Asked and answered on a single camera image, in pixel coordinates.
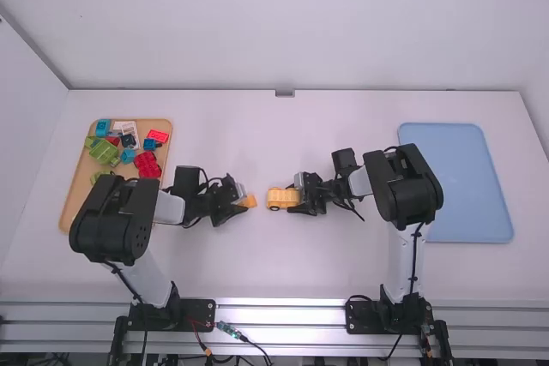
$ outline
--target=red block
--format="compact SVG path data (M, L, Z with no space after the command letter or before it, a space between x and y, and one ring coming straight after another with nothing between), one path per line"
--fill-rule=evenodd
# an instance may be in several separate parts
M158 179L160 176L162 176L162 170L156 163L139 168L139 177Z
M152 152L143 152L141 154L138 154L134 159L134 165L137 169L141 169L142 167L151 163L154 163L156 165L156 157Z
M148 132L147 137L150 137L151 139L155 139L156 141L159 141L160 143L166 143L168 141L168 137L170 137L169 134L166 132L160 132L159 130L150 129Z
M120 143L120 138L116 136L107 136L105 139L107 139L115 147L118 147L118 144Z

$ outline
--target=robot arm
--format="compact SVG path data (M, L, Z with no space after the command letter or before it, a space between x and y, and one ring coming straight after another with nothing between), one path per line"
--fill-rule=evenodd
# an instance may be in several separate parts
M246 196L242 184L228 174L221 185L200 184L200 170L179 166L171 194L159 190L156 179L101 176L73 221L70 247L121 273L144 303L169 306L170 299L178 298L177 288L147 250L153 223L185 227L209 216L218 226L248 210L238 204Z

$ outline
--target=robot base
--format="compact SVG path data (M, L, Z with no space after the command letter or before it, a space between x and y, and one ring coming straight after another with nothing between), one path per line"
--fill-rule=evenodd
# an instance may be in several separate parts
M129 331L144 331L143 311L147 314L149 332L197 332L205 333L214 330L215 300L212 299L179 299L179 319L172 320L164 309L156 309L150 304L131 305L128 314Z
M419 325L404 327L399 331L389 331L383 326L378 310L379 302L351 301L345 305L345 329L349 334L412 334L419 335ZM428 328L424 333L429 335L434 329L431 304L420 299L420 310L424 314L421 327Z

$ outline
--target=small card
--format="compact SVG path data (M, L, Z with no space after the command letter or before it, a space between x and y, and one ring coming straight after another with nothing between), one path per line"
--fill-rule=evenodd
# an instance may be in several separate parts
M137 134L136 122L122 120L116 121L112 126L113 130L120 130L123 135L132 134L136 138L136 145L133 149L141 149L141 143L139 142L139 135Z

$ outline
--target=green block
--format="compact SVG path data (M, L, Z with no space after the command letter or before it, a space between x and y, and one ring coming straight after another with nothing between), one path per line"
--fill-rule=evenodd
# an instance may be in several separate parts
M96 172L89 178L89 181L92 183L92 185L94 185L95 182L97 182L97 179L99 179L101 175L110 175L110 174L111 174L110 171L96 171Z
M111 159L111 167L115 167L119 163L120 163L120 158L118 156L116 158Z
M96 159L100 165L105 165L118 156L118 149L109 141L100 141L92 147L89 155Z
M86 140L84 141L84 146L88 149L92 148L92 145L94 144L95 138L93 136L87 136Z

